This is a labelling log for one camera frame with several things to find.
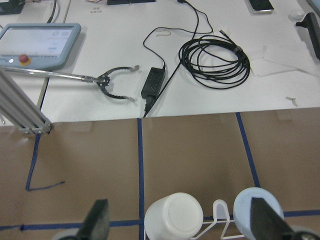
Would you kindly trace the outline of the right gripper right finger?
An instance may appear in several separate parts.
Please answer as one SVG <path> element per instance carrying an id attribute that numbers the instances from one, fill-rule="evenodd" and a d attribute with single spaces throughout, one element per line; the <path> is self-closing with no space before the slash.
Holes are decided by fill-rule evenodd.
<path id="1" fill-rule="evenodd" d="M 251 199 L 250 230 L 256 240 L 291 240 L 294 235 L 266 200 L 259 197 Z"/>

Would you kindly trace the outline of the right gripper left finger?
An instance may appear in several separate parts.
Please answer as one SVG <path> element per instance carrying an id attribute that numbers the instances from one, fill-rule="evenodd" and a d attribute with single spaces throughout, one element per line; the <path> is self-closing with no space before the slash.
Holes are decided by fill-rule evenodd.
<path id="1" fill-rule="evenodd" d="M 110 231 L 109 202 L 98 199 L 75 235 L 76 240 L 106 240 Z"/>

